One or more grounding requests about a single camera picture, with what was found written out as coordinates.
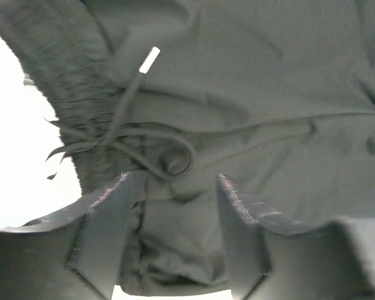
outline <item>drawstring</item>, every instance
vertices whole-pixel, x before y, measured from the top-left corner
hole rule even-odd
[[[163,181],[170,181],[174,179],[176,176],[182,176],[187,173],[190,173],[193,168],[194,160],[196,157],[196,150],[188,140],[178,136],[177,134],[163,132],[157,129],[122,128],[122,125],[126,123],[126,112],[128,111],[128,106],[133,100],[135,93],[140,88],[144,76],[147,74],[150,67],[153,65],[159,52],[160,50],[156,47],[151,49],[149,55],[139,68],[139,72],[137,73],[137,75],[133,77],[132,81],[128,84],[127,88],[123,92],[118,102],[118,105],[116,106],[114,117],[112,118],[112,121],[110,123],[109,130],[104,135],[103,139],[97,140],[94,137],[89,136],[85,132],[65,127],[59,121],[48,121],[52,125],[60,128],[62,134],[68,134],[77,137],[82,141],[76,142],[68,146],[59,147],[53,150],[47,157],[46,161],[56,154],[63,153],[60,161],[61,164],[64,158],[72,156],[73,154],[82,153],[84,151],[88,151],[92,148],[99,146],[110,146],[128,155],[130,158],[138,162],[144,169],[146,169],[151,174],[153,174],[154,176]],[[147,158],[145,158],[135,149],[129,147],[128,145],[122,142],[117,141],[118,138],[125,138],[131,136],[141,136],[144,138],[163,139],[165,141],[175,142],[188,152],[189,164],[187,165],[186,169],[179,174],[168,174],[167,172],[163,171],[160,167],[151,163]],[[47,178],[49,180],[52,180],[54,179],[56,174],[57,173],[50,175]]]

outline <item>white surface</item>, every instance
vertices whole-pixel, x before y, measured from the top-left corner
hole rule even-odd
[[[59,158],[46,164],[46,156],[61,146],[58,130],[47,123],[54,119],[51,106],[34,88],[23,86],[18,60],[0,38],[0,228],[20,226],[68,204],[80,196],[74,167]],[[46,177],[58,169],[53,181]],[[115,288],[113,300],[138,300]],[[230,292],[169,300],[230,299]]]

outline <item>clothing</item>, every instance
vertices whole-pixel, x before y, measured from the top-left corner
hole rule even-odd
[[[219,173],[311,224],[375,216],[375,0],[0,0],[0,35],[82,193],[147,169],[129,294],[228,288]]]

